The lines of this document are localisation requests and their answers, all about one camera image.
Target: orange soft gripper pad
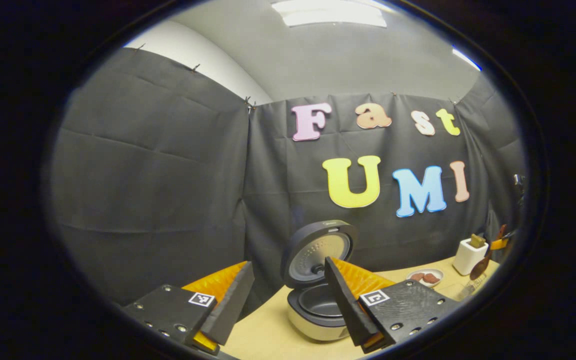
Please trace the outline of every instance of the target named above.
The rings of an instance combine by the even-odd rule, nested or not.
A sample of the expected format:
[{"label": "orange soft gripper pad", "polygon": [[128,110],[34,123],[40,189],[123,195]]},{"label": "orange soft gripper pad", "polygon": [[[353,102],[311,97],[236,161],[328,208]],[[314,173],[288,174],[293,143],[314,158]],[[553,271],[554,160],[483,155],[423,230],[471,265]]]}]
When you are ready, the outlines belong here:
[{"label": "orange soft gripper pad", "polygon": [[214,296],[217,300],[217,304],[219,304],[224,300],[224,296],[226,296],[228,288],[233,284],[235,276],[237,276],[246,263],[247,261],[242,261],[239,264],[234,264],[225,269],[220,269],[217,272],[211,273],[208,276],[204,276],[197,281],[183,286],[182,289],[188,290],[189,292]]},{"label": "orange soft gripper pad", "polygon": [[343,276],[348,289],[352,292],[355,299],[359,299],[361,294],[374,292],[375,290],[384,289],[395,285],[396,283],[381,277],[373,272],[370,272],[357,265],[350,264],[344,260],[331,257],[332,262],[339,269]]}]

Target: white wall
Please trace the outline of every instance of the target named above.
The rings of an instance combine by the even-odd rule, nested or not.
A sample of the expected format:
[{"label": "white wall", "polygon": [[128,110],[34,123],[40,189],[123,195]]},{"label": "white wall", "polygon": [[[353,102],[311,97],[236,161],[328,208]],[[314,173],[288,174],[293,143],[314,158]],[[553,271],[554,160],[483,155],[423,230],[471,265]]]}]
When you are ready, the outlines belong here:
[{"label": "white wall", "polygon": [[262,105],[272,99],[264,89],[226,52],[198,32],[174,21],[164,21],[124,45],[162,55],[215,80],[249,102]]}]

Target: black fabric backdrop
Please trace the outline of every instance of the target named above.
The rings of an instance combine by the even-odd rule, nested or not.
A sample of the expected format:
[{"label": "black fabric backdrop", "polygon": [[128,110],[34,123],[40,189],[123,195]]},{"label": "black fabric backdrop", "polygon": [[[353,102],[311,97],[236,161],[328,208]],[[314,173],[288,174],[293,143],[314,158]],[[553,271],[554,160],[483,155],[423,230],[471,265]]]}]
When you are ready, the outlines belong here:
[{"label": "black fabric backdrop", "polygon": [[[321,137],[293,141],[291,108],[329,103]],[[355,108],[382,105],[393,123],[361,129]],[[439,109],[455,116],[448,134]],[[425,136],[410,113],[428,114]],[[124,305],[160,284],[185,285],[242,260],[255,282],[243,314],[283,281],[290,235],[315,221],[359,228],[350,261],[371,271],[454,256],[471,233],[517,223],[512,175],[525,174],[516,115],[484,76],[457,104],[373,93],[310,96],[258,105],[158,54],[122,48],[73,92],[55,141],[52,198],[64,243],[100,292]],[[334,204],[322,162],[348,158],[350,189],[366,187],[357,159],[381,158],[381,191],[367,207]],[[470,198],[455,202],[450,163],[465,164]],[[396,216],[392,173],[441,167],[446,209]]]}]

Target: plate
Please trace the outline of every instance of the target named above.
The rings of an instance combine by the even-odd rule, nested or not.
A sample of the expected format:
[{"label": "plate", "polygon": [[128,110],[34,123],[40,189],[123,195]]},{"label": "plate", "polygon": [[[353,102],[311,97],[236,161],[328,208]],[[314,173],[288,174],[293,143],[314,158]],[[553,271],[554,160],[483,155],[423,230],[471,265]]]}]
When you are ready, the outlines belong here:
[{"label": "plate", "polygon": [[439,270],[439,269],[418,269],[416,271],[412,271],[411,273],[407,274],[406,276],[406,280],[410,280],[410,278],[415,275],[415,274],[419,274],[420,272],[424,273],[424,274],[432,274],[435,276],[435,278],[439,279],[439,281],[435,282],[434,284],[431,284],[430,282],[426,282],[423,280],[423,278],[421,280],[419,280],[419,283],[422,283],[423,285],[426,285],[426,287],[432,288],[435,285],[439,284],[442,282],[442,279],[444,278],[444,273]]}]

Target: wooden table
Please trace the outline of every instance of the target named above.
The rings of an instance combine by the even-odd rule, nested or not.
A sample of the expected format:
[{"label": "wooden table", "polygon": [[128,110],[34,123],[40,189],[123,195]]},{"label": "wooden table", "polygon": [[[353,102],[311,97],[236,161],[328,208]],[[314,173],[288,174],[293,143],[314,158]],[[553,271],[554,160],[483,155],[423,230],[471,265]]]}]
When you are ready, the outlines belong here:
[{"label": "wooden table", "polygon": [[[406,280],[406,276],[420,269],[439,269],[443,278],[433,287],[438,293],[455,299],[464,289],[470,278],[462,276],[453,268],[454,257],[421,266],[391,271],[380,271],[376,274],[396,283]],[[490,261],[485,274],[486,280],[496,271],[499,264]],[[288,321],[288,293],[292,289],[284,286],[266,303],[237,322],[230,333],[226,345],[221,351],[241,360],[356,360],[364,357],[359,346],[353,346],[350,337],[332,342],[312,340],[302,335]]]}]

